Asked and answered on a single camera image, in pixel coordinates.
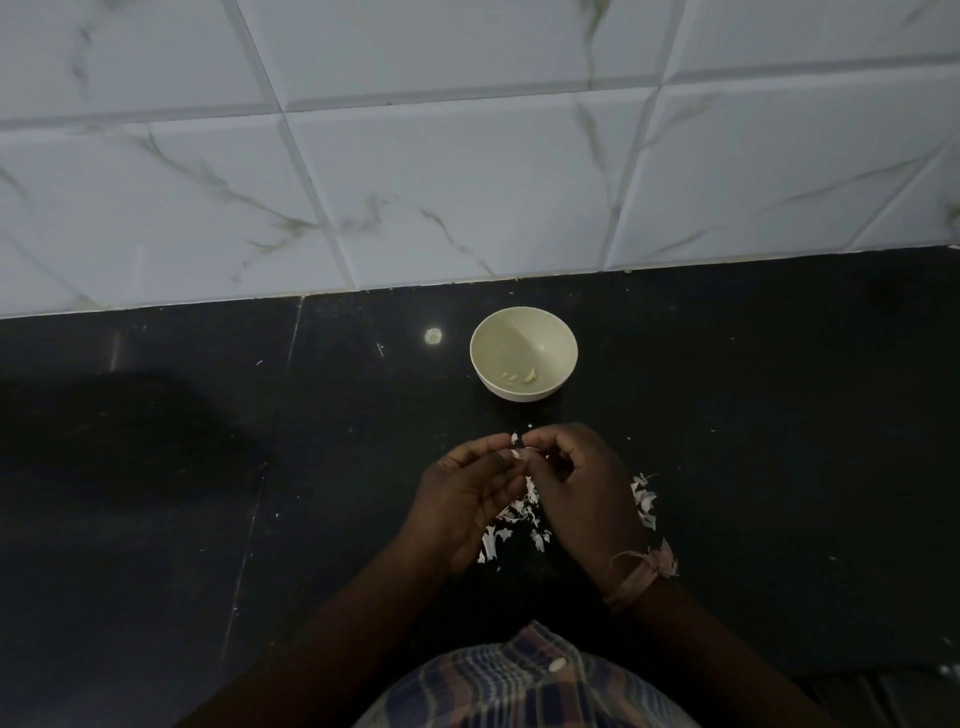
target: marble tile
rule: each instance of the marble tile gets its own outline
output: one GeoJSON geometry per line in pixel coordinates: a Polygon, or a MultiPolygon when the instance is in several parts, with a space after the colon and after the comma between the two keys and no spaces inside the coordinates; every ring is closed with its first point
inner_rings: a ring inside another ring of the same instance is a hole
{"type": "Polygon", "coordinates": [[[0,120],[268,106],[219,0],[0,4],[0,120]]]}
{"type": "Polygon", "coordinates": [[[679,72],[960,53],[960,4],[945,0],[690,0],[679,72]]]}
{"type": "Polygon", "coordinates": [[[960,67],[666,87],[608,266],[841,250],[958,118],[960,67]]]}
{"type": "Polygon", "coordinates": [[[854,242],[855,248],[960,243],[960,142],[954,140],[854,242]]]}
{"type": "Polygon", "coordinates": [[[241,0],[291,109],[334,99],[476,96],[490,95],[483,89],[492,87],[651,78],[674,6],[671,0],[241,0]]]}
{"type": "Polygon", "coordinates": [[[363,286],[596,267],[649,89],[289,115],[363,286]]]}
{"type": "Polygon", "coordinates": [[[281,128],[263,115],[0,134],[0,249],[46,286],[38,301],[0,268],[0,315],[344,288],[281,128]]]}

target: right hand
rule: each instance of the right hand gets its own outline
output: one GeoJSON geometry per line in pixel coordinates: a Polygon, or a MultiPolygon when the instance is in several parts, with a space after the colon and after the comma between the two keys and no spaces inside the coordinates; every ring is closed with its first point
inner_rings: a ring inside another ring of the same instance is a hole
{"type": "Polygon", "coordinates": [[[521,456],[557,538],[601,593],[611,594],[637,566],[636,558],[613,557],[645,553],[659,542],[640,521],[626,468],[586,425],[540,427],[523,435],[523,444],[521,456]],[[568,459],[572,473],[557,475],[544,454],[568,459]]]}

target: bowl rim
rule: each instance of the bowl rim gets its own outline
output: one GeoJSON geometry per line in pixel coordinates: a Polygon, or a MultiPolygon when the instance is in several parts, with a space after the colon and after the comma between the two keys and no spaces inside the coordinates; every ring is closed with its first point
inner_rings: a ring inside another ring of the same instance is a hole
{"type": "Polygon", "coordinates": [[[560,389],[566,383],[566,381],[570,379],[570,375],[573,374],[573,370],[577,368],[577,361],[579,359],[580,359],[580,345],[577,343],[577,335],[573,333],[573,329],[570,328],[569,324],[566,321],[564,321],[562,318],[560,318],[560,316],[558,316],[557,314],[552,313],[546,310],[545,308],[537,308],[536,306],[533,306],[533,305],[512,305],[512,306],[507,306],[506,308],[499,308],[489,316],[486,316],[483,321],[477,324],[476,328],[473,330],[473,334],[470,336],[470,364],[473,365],[473,371],[477,373],[477,376],[479,376],[480,379],[484,382],[484,384],[486,384],[489,388],[496,390],[497,392],[503,392],[504,394],[528,395],[530,397],[535,397],[536,395],[542,395],[542,394],[554,392],[560,389]],[[498,316],[502,313],[505,313],[506,311],[515,311],[515,310],[524,310],[524,309],[531,310],[531,311],[538,311],[539,313],[545,313],[550,318],[556,319],[570,334],[570,338],[573,339],[573,364],[570,366],[570,371],[566,374],[566,376],[560,381],[559,384],[556,384],[551,387],[543,387],[541,389],[533,390],[530,392],[518,392],[516,389],[506,389],[504,387],[501,387],[495,381],[490,381],[488,378],[486,378],[483,375],[483,372],[480,371],[480,368],[477,366],[476,360],[473,358],[473,344],[476,341],[477,331],[479,331],[480,328],[484,324],[486,324],[489,319],[493,318],[494,316],[498,316]]]}

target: small bowl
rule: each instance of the small bowl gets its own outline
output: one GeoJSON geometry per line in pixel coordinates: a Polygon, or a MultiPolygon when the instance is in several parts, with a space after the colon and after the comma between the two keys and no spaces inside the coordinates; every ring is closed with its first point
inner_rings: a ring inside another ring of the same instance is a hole
{"type": "Polygon", "coordinates": [[[549,311],[503,308],[470,338],[470,361],[487,389],[510,401],[549,397],[577,366],[577,338],[549,311]],[[536,378],[524,381],[536,372],[536,378]]]}

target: finger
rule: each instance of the finger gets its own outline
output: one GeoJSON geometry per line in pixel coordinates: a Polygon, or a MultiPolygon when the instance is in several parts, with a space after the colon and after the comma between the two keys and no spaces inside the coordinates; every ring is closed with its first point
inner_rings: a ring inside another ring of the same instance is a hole
{"type": "Polygon", "coordinates": [[[579,423],[539,427],[525,433],[522,439],[527,447],[541,450],[559,448],[570,456],[576,468],[583,467],[591,452],[606,446],[596,432],[579,423]]]}
{"type": "Polygon", "coordinates": [[[518,500],[527,492],[527,478],[522,474],[517,474],[507,483],[506,487],[494,491],[489,497],[480,502],[480,508],[483,511],[484,527],[503,513],[503,509],[510,505],[514,500],[518,500]]]}
{"type": "Polygon", "coordinates": [[[557,477],[553,466],[544,460],[539,452],[525,449],[522,457],[527,461],[527,473],[533,478],[534,485],[544,498],[549,500],[565,487],[557,477]]]}
{"type": "Polygon", "coordinates": [[[451,470],[465,468],[481,457],[509,446],[510,435],[506,432],[500,432],[496,435],[488,435],[487,437],[481,437],[479,440],[470,440],[468,443],[458,445],[437,462],[451,470]]]}
{"type": "Polygon", "coordinates": [[[517,456],[510,449],[491,452],[481,457],[454,475],[461,485],[484,493],[490,490],[490,481],[517,465],[517,456]]]}
{"type": "Polygon", "coordinates": [[[477,492],[478,496],[480,498],[485,498],[491,496],[497,491],[503,490],[507,487],[507,484],[512,482],[518,475],[525,476],[526,470],[527,464],[522,460],[517,460],[509,470],[506,470],[503,473],[497,473],[490,478],[490,480],[481,483],[477,492]]]}

